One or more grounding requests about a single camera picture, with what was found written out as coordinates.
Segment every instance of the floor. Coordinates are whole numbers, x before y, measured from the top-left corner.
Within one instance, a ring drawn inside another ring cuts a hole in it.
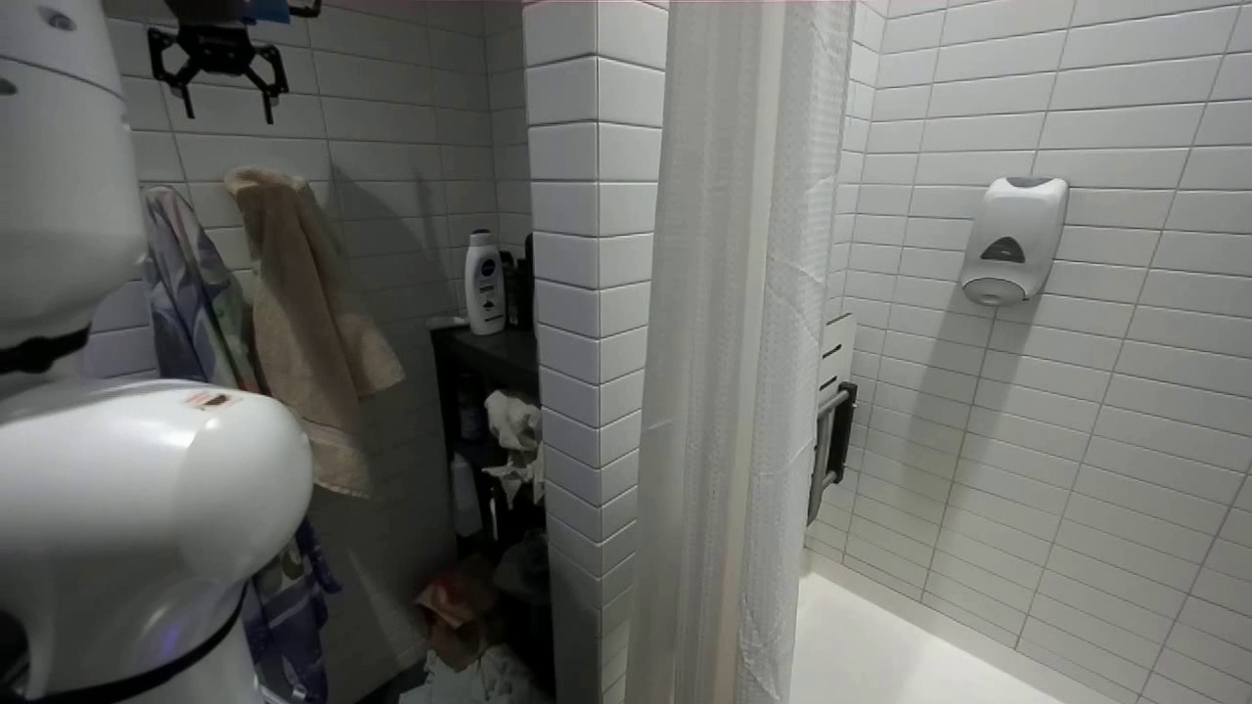
[[[791,704],[1062,704],[821,576],[795,637]]]

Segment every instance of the bathtub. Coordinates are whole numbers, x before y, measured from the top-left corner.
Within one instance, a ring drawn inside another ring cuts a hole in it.
[[[800,587],[791,704],[1108,704],[1108,696],[847,572],[807,576]]]

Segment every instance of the shower curtain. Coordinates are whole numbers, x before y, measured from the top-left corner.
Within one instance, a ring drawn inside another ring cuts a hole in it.
[[[787,704],[847,0],[672,0],[632,704]]]

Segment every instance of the bottle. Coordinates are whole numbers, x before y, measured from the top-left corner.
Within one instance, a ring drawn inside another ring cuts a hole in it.
[[[504,268],[501,246],[486,228],[470,235],[466,250],[466,317],[474,338],[492,338],[504,330]]]

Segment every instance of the hanging towel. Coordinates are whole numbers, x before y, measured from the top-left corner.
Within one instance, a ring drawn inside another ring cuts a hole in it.
[[[267,391],[250,348],[250,304],[204,235],[179,193],[148,193],[148,292],[157,364],[166,381],[201,381],[221,387]],[[325,566],[314,525],[307,520],[289,549],[269,560],[244,593],[250,658],[269,691],[325,704],[320,663],[325,600],[342,581]]]
[[[344,289],[334,231],[311,185],[237,171],[227,188],[257,258],[255,340],[267,387],[307,424],[316,486],[368,497],[360,395],[396,387],[402,368]]]

